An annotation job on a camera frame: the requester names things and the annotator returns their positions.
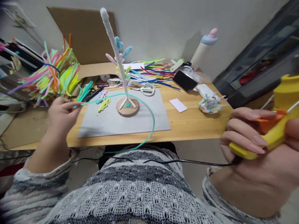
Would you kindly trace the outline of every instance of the desk surface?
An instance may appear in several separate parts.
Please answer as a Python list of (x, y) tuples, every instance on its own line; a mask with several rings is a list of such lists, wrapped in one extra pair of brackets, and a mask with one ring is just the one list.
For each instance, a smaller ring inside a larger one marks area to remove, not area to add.
[[(213, 91), (217, 91), (213, 84), (207, 84)], [(156, 131), (153, 133), (149, 142), (166, 142), (166, 141), (183, 141), (207, 138), (219, 138), (225, 129), (225, 125), (229, 120), (232, 107), (224, 100), (222, 104), (227, 105), (217, 114), (204, 114), (200, 111), (198, 103), (202, 99), (197, 92), (192, 91), (188, 94), (183, 90), (178, 91), (168, 86), (157, 86), (162, 95), (164, 106), (171, 125), (171, 130)], [(179, 113), (169, 102), (169, 100), (178, 98), (188, 109)], [(141, 143), (148, 136), (146, 133), (111, 135), (92, 138), (77, 138), (79, 129), (85, 114), (87, 106), (84, 106), (79, 114), (77, 123), (71, 129), (67, 136), (69, 147), (85, 147), (98, 145), (117, 145), (117, 144), (133, 144)], [(11, 150), (27, 150), (35, 149), (39, 142), (19, 146)]]

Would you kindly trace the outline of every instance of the orange trigger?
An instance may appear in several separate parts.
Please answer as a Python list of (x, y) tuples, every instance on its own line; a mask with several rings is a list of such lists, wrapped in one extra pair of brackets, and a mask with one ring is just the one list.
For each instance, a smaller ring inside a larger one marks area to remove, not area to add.
[(267, 119), (256, 119), (255, 121), (259, 122), (259, 130), (262, 135), (268, 133), (284, 116), (286, 112), (282, 110), (277, 110), (277, 115), (275, 119), (267, 120)]

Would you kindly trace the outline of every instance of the wooden round base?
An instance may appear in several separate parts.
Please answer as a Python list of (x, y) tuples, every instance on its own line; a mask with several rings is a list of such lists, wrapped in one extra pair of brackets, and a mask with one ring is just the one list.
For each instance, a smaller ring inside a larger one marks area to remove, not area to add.
[(133, 97), (130, 97), (130, 99), (133, 101), (133, 103), (135, 104), (136, 108), (133, 107), (133, 105), (130, 103), (130, 101), (126, 101), (124, 106), (122, 107), (122, 109), (119, 109), (119, 107), (121, 106), (121, 104), (123, 103), (123, 101), (125, 100), (125, 98), (122, 98), (120, 101), (117, 102), (116, 104), (116, 109), (119, 112), (120, 115), (124, 116), (124, 117), (131, 117), (134, 116), (137, 111), (139, 110), (139, 103), (138, 100), (136, 100)]

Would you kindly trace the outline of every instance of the white scissors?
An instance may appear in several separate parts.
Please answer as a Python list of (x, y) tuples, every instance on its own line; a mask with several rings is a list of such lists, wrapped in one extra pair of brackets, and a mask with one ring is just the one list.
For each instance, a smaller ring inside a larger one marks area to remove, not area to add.
[(146, 96), (152, 96), (155, 92), (155, 87), (153, 85), (144, 85), (142, 88), (131, 88), (131, 89), (141, 91)]

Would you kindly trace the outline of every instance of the sweater sleeve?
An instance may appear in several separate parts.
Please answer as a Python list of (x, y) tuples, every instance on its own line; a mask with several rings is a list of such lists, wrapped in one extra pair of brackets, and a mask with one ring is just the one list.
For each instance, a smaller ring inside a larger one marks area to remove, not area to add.
[(236, 207), (225, 201), (219, 192), (215, 189), (210, 181), (210, 175), (219, 170), (219, 167), (209, 167), (207, 176), (204, 178), (202, 183), (202, 201), (205, 203), (212, 213), (219, 220), (228, 220), (229, 223), (246, 223), (246, 224), (276, 224), (280, 223), (280, 214), (275, 215), (272, 218), (261, 219), (250, 216)]
[(65, 183), (72, 158), (52, 172), (41, 174), (27, 169), (28, 158), (24, 167), (14, 175), (12, 187), (0, 200), (2, 218), (7, 223), (41, 221), (67, 192)]

